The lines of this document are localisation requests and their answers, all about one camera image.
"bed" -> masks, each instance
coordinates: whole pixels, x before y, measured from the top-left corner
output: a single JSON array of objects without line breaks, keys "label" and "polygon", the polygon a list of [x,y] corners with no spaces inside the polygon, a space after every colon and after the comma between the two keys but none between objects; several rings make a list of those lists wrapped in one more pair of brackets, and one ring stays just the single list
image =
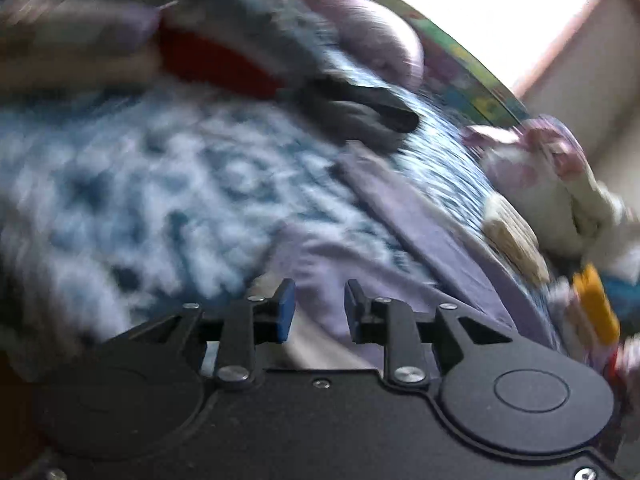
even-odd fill
[{"label": "bed", "polygon": [[[331,56],[352,80],[384,85],[343,53]],[[421,120],[392,164],[480,236],[491,187],[456,125],[428,96],[395,91]],[[337,150],[286,104],[168,77],[138,95],[2,106],[0,246],[11,244],[9,213],[28,239],[46,238],[36,269],[17,256],[2,262],[11,279],[0,344],[14,368],[33,379],[183,303],[221,308],[242,296],[291,219],[437,286],[330,176]],[[527,293],[560,349],[542,295]]]}]

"black object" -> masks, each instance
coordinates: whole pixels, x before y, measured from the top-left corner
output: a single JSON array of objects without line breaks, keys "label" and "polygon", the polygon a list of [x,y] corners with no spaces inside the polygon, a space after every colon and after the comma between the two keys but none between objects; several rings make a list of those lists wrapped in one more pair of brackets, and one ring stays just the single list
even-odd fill
[{"label": "black object", "polygon": [[295,95],[301,110],[334,142],[360,140],[377,153],[393,153],[420,117],[388,88],[321,77]]},{"label": "black object", "polygon": [[385,346],[383,377],[257,366],[261,343],[286,339],[291,280],[224,319],[185,308],[114,338],[40,386],[47,467],[69,480],[622,478],[588,447],[613,407],[590,368],[471,307],[429,319],[351,280],[345,310],[356,343]]}]

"silver screw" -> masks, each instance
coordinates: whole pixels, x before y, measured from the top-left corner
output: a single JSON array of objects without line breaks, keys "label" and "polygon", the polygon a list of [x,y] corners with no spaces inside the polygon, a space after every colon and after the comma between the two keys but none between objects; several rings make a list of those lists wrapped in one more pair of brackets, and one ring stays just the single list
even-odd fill
[{"label": "silver screw", "polygon": [[597,477],[598,474],[593,469],[585,467],[575,474],[574,480],[596,480]]},{"label": "silver screw", "polygon": [[318,388],[318,390],[326,390],[331,387],[331,382],[328,379],[316,379],[313,382],[313,386]]},{"label": "silver screw", "polygon": [[241,383],[249,378],[249,370],[242,366],[223,366],[218,370],[218,377],[225,383]]},{"label": "silver screw", "polygon": [[49,469],[47,471],[47,480],[66,480],[66,474],[60,469]]},{"label": "silver screw", "polygon": [[424,372],[415,366],[402,366],[397,368],[394,376],[401,383],[419,383],[426,377]]}]

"red fabric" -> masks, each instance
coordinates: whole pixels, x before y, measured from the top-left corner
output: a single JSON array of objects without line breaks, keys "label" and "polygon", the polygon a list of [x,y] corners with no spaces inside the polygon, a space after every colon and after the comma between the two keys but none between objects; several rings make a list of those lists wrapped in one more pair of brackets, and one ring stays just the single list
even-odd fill
[{"label": "red fabric", "polygon": [[194,32],[161,23],[159,46],[164,70],[188,81],[204,81],[233,92],[271,99],[284,85],[237,52]]}]

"purple cloth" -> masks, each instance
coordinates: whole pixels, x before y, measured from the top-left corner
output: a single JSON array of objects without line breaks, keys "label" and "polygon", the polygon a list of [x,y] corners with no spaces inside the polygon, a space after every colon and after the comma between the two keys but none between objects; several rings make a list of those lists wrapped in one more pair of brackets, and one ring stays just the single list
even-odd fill
[{"label": "purple cloth", "polygon": [[356,142],[340,154],[336,170],[404,249],[430,268],[443,291],[554,348],[535,305],[515,280],[488,254],[440,225],[433,206],[402,175]]},{"label": "purple cloth", "polygon": [[[435,314],[441,303],[463,302],[436,288],[384,266],[344,246],[310,234],[304,226],[288,224],[276,236],[266,273],[296,282],[296,305],[336,341],[377,368],[383,368],[384,349],[356,345],[344,313],[344,284],[356,279],[370,298],[384,296],[411,305],[416,312]],[[513,327],[503,311],[493,318]]]}]

